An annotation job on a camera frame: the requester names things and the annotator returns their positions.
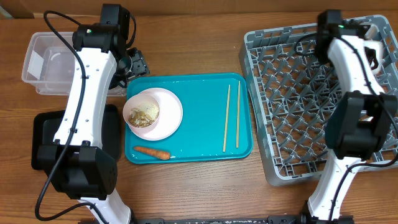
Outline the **pink bowl with food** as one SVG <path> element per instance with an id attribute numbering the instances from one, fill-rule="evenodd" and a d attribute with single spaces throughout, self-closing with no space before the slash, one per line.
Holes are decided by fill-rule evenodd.
<path id="1" fill-rule="evenodd" d="M 153 129 L 158 123 L 159 116 L 159 102 L 149 94 L 134 95 L 124 104 L 123 118 L 133 131 Z"/>

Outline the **pink round plate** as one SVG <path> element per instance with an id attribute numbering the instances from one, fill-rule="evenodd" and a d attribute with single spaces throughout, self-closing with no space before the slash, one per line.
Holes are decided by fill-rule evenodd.
<path id="1" fill-rule="evenodd" d="M 141 91 L 146 99 L 155 99 L 159 104 L 159 117 L 157 121 L 147 128 L 133 128 L 131 131 L 141 139 L 159 141 L 171 136 L 180 126 L 183 118 L 183 107 L 179 98 L 165 88 L 149 88 Z"/>

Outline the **wooden chopstick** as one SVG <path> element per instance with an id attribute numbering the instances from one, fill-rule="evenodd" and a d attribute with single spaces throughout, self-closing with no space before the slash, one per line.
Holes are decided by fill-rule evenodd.
<path id="1" fill-rule="evenodd" d="M 226 116 L 225 116 L 225 123 L 224 123 L 223 152 L 226 152 L 226 142 L 227 142 L 227 136 L 228 136 L 230 92 L 231 92 L 231 85 L 228 85 L 228 94 L 227 94 L 227 100 L 226 100 Z"/>
<path id="2" fill-rule="evenodd" d="M 238 81 L 237 115 L 236 115 L 236 148 L 239 148 L 240 96 L 241 96 L 241 82 Z"/>

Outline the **large white bowl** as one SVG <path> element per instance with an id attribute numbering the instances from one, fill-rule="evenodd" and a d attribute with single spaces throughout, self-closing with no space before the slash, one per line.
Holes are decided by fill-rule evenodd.
<path id="1" fill-rule="evenodd" d="M 380 41 L 372 40 L 376 34 L 376 26 L 368 25 L 368 31 L 365 33 L 364 49 L 368 59 L 369 66 L 374 76 L 377 76 L 381 71 L 383 44 Z"/>

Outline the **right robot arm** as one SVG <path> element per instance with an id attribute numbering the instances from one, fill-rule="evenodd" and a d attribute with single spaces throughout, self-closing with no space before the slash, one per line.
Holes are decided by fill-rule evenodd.
<path id="1" fill-rule="evenodd" d="M 314 55 L 330 63 L 338 76 L 342 98 L 325 128 L 328 159 L 314 193 L 303 206 L 297 223 L 353 223 L 341 216 L 341 204 L 361 167 L 380 151 L 397 125 L 397 98 L 378 84 L 383 44 L 369 40 L 370 26 L 346 21 L 342 12 L 328 9 L 317 17 Z"/>

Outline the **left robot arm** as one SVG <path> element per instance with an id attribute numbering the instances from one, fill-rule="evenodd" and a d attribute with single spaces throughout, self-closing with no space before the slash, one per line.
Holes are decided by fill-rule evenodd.
<path id="1" fill-rule="evenodd" d="M 116 190 L 116 159 L 103 149 L 102 124 L 108 91 L 126 87 L 149 69 L 134 46 L 134 16 L 119 4 L 103 4 L 100 20 L 79 24 L 66 46 L 75 58 L 67 107 L 49 144 L 34 155 L 46 186 L 77 200 L 99 223 L 135 223 Z"/>

